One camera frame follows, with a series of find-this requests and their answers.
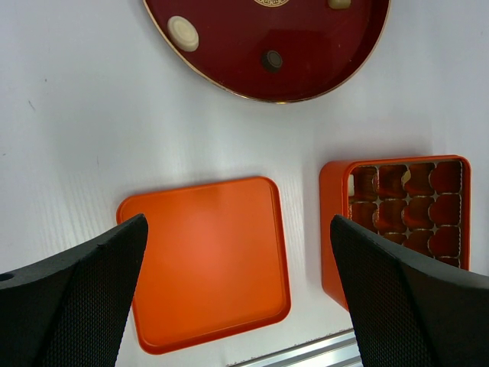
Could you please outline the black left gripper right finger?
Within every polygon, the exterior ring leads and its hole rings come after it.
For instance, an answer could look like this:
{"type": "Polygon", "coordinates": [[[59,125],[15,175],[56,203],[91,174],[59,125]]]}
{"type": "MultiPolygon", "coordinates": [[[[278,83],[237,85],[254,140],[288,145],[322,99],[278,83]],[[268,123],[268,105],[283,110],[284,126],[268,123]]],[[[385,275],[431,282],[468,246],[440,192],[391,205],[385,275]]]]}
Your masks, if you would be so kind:
{"type": "Polygon", "coordinates": [[[336,215],[330,238],[364,366],[486,366],[488,278],[336,215]]]}

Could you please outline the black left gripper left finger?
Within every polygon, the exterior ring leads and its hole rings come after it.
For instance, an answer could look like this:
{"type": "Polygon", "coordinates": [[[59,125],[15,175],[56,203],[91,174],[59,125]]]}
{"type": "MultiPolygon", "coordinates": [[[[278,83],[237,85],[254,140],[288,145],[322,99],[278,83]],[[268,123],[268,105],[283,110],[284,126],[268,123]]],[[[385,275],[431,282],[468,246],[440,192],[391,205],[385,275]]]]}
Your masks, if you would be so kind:
{"type": "Polygon", "coordinates": [[[3,366],[114,366],[148,223],[138,214],[98,237],[1,275],[3,366]]]}

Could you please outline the white oval chocolate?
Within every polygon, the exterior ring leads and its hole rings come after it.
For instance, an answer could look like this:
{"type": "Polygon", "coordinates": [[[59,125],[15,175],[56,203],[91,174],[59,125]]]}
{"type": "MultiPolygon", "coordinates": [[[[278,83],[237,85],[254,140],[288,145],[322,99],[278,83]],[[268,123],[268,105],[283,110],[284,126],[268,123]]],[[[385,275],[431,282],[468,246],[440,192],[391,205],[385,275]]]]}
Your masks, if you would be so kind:
{"type": "Polygon", "coordinates": [[[405,171],[403,176],[401,177],[402,185],[405,185],[411,179],[411,177],[412,177],[412,175],[411,175],[410,170],[405,171]]]}

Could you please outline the white square chocolate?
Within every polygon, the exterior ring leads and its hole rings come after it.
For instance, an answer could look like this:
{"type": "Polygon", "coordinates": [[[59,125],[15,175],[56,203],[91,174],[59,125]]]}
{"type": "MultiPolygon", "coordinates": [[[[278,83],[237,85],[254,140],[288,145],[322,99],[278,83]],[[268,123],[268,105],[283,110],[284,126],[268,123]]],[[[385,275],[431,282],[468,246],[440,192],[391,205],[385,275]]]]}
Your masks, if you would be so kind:
{"type": "Polygon", "coordinates": [[[355,195],[355,182],[353,179],[348,179],[348,195],[349,196],[355,195]]]}

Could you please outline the caramel brown chocolate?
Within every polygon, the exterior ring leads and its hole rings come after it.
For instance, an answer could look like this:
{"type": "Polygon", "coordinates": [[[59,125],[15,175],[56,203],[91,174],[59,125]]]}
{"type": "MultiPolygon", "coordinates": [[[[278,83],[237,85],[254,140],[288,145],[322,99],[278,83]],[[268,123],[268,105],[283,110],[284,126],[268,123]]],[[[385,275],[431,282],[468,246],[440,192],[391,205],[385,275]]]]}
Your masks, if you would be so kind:
{"type": "Polygon", "coordinates": [[[328,5],[333,10],[345,10],[351,6],[351,0],[328,0],[328,5]]]}

